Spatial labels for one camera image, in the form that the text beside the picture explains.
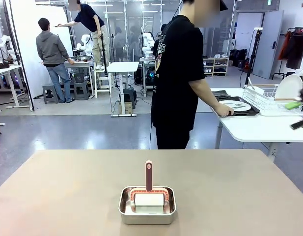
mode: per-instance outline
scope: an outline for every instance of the gray hoodie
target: gray hoodie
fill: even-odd
[[[69,58],[62,41],[50,31],[42,31],[36,43],[39,57],[45,64],[62,64]]]

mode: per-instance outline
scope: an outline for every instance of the blue jeans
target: blue jeans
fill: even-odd
[[[67,70],[64,64],[58,65],[56,67],[47,67],[49,75],[51,77],[52,83],[55,87],[56,93],[59,96],[61,102],[70,102],[72,100],[71,97],[71,85],[70,85],[70,78],[68,76]],[[59,84],[58,77],[61,78],[64,84],[64,91],[65,96],[61,90],[61,86]]]

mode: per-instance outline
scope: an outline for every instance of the hand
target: hand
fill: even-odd
[[[219,103],[215,108],[215,112],[220,116],[220,117],[226,117],[226,116],[231,116],[234,113],[234,110],[222,103]]]

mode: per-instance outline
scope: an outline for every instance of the stainless steel tray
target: stainless steel tray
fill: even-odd
[[[135,213],[135,206],[131,203],[130,192],[133,188],[142,188],[144,186],[129,186],[122,190],[119,212],[124,224],[128,225],[169,225],[173,222],[176,214],[176,202],[173,189],[163,186],[154,186],[165,188],[169,192],[169,202],[165,203],[163,214],[141,214]]]

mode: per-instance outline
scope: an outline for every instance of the dish rack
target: dish rack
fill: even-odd
[[[252,86],[245,85],[243,99],[257,107],[263,116],[303,116],[303,105],[291,111],[285,108],[286,104],[299,100],[295,98],[275,98],[278,86],[279,85],[254,85],[254,90]]]

